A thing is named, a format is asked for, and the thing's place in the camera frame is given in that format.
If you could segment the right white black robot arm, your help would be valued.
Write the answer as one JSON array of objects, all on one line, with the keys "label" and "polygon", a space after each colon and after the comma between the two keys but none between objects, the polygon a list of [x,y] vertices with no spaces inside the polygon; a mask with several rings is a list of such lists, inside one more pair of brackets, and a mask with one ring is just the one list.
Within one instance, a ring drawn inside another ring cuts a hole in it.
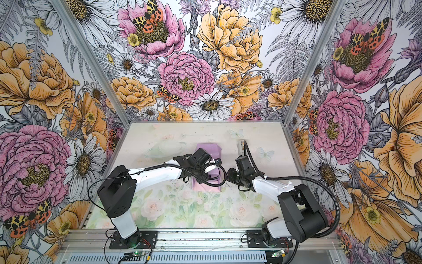
[{"label": "right white black robot arm", "polygon": [[272,199],[280,207],[282,217],[262,225],[261,236],[267,245],[273,246],[281,238],[293,238],[302,243],[329,226],[323,209],[305,184],[293,185],[263,178],[247,156],[240,156],[235,162],[237,168],[229,169],[227,180],[241,190]]}]

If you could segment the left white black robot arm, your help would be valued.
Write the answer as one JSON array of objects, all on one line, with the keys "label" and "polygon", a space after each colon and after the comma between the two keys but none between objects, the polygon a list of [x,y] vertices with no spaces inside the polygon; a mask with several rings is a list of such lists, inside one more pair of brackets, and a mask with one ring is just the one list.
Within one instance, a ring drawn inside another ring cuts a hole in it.
[{"label": "left white black robot arm", "polygon": [[220,158],[213,158],[202,148],[146,168],[115,167],[97,189],[102,207],[116,228],[110,249],[154,249],[158,233],[141,231],[130,212],[135,193],[167,181],[190,178],[217,188],[225,184],[227,172]]}]

